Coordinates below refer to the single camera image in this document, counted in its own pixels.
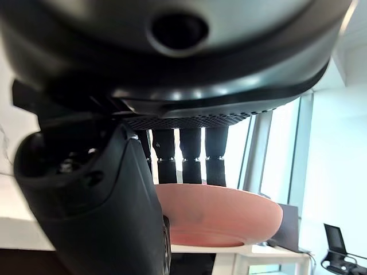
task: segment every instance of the ceiling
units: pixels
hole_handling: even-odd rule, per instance
[[[339,48],[348,51],[364,45],[367,45],[367,0],[359,0]]]

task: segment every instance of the glass window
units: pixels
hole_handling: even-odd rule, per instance
[[[260,192],[287,203],[299,99],[273,111]]]

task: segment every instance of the robotic hand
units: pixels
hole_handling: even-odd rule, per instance
[[[222,127],[323,76],[352,0],[0,0],[14,105],[41,131],[14,175],[76,275],[169,273],[134,130]]]

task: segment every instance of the white table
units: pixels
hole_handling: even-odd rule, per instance
[[[54,250],[36,221],[0,218],[0,248]],[[249,245],[241,247],[195,247],[172,245],[173,253],[216,253],[212,275],[248,275],[251,265],[296,264],[296,275],[309,275],[308,255],[282,248]]]
[[[53,250],[12,178],[0,176],[0,248]],[[172,245],[173,253],[216,253],[213,275],[248,275],[251,265],[295,263],[309,275],[308,255],[266,246],[194,247]]]
[[[296,264],[296,275],[309,275],[310,257],[280,247],[189,247],[173,245],[176,253],[217,253],[213,275],[248,275],[251,265]]]

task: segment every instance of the terracotta plate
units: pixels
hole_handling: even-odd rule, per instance
[[[201,184],[159,184],[156,190],[175,245],[250,245],[271,238],[282,221],[278,204],[250,192]]]

